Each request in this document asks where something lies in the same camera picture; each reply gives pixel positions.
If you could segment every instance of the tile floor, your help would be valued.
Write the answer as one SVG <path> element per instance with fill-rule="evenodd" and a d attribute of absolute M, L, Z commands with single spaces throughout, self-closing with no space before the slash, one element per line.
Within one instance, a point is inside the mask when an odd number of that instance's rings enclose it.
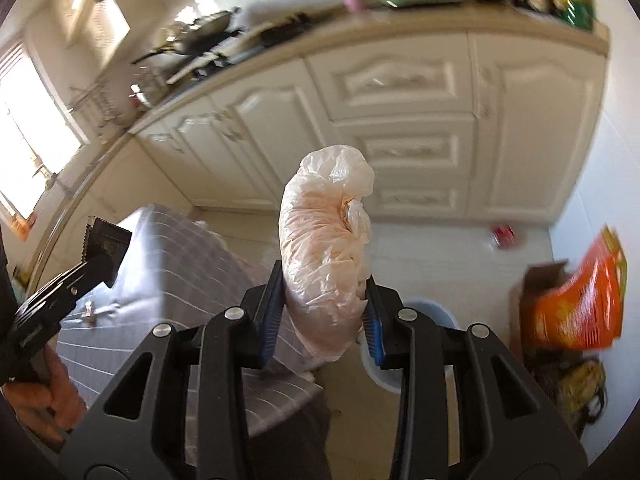
<path fill-rule="evenodd" d="M 279 257 L 276 216 L 198 210 L 229 249 L 267 267 Z M 524 230 L 520 247 L 495 251 L 485 228 L 374 222 L 367 256 L 376 282 L 402 298 L 423 297 L 447 307 L 462 328 L 489 325 L 509 337 L 509 291 L 530 264 L 552 259 L 548 231 Z M 318 372 L 332 426 L 326 451 L 334 480 L 385 480 L 393 455 L 399 397 L 367 376 L 354 344 Z M 457 461 L 456 431 L 450 428 L 449 461 Z"/>

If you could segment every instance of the window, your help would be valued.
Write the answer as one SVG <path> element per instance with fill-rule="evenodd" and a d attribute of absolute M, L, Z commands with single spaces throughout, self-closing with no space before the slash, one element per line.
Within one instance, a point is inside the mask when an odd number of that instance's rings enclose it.
<path fill-rule="evenodd" d="M 191 6 L 185 7 L 178 12 L 175 17 L 176 22 L 193 23 L 193 20 L 200 16 L 208 16 L 220 11 L 220 7 L 214 0 L 196 0 L 196 9 Z"/>
<path fill-rule="evenodd" d="M 21 44 L 0 59 L 0 203 L 28 218 L 80 141 L 45 88 Z"/>

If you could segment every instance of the orange plastic bag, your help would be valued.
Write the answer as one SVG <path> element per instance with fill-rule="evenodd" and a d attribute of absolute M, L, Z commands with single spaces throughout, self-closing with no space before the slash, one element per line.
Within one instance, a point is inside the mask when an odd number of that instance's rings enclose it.
<path fill-rule="evenodd" d="M 575 274 L 540 296 L 523 320 L 528 346 L 608 348 L 622 334 L 626 259 L 615 232 L 604 227 Z"/>

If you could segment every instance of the wrapped food item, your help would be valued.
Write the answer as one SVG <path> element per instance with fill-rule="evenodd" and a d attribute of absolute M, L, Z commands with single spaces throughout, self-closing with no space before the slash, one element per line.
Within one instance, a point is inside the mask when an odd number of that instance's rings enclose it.
<path fill-rule="evenodd" d="M 309 153 L 284 190 L 287 309 L 305 347 L 327 361 L 340 358 L 362 324 L 371 224 L 360 200 L 373 192 L 373 179 L 356 148 L 337 145 Z"/>
<path fill-rule="evenodd" d="M 530 269 L 529 283 L 559 277 L 564 265 Z M 626 259 L 615 232 L 605 227 L 575 274 L 563 285 L 520 303 L 524 348 L 608 348 L 622 334 Z"/>

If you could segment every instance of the countertop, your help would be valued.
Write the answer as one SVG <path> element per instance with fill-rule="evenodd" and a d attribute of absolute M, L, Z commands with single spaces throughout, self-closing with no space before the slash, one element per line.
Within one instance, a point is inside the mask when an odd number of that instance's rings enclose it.
<path fill-rule="evenodd" d="M 590 33 L 571 28 L 550 16 L 533 16 L 508 6 L 466 4 L 458 7 L 379 9 L 363 14 L 345 14 L 318 25 L 294 40 L 210 76 L 181 91 L 178 97 L 169 97 L 133 124 L 129 133 L 140 132 L 216 88 L 297 57 L 366 41 L 443 32 L 517 34 L 565 43 L 605 57 L 609 55 L 609 29 L 602 23 L 596 22 L 594 32 Z"/>

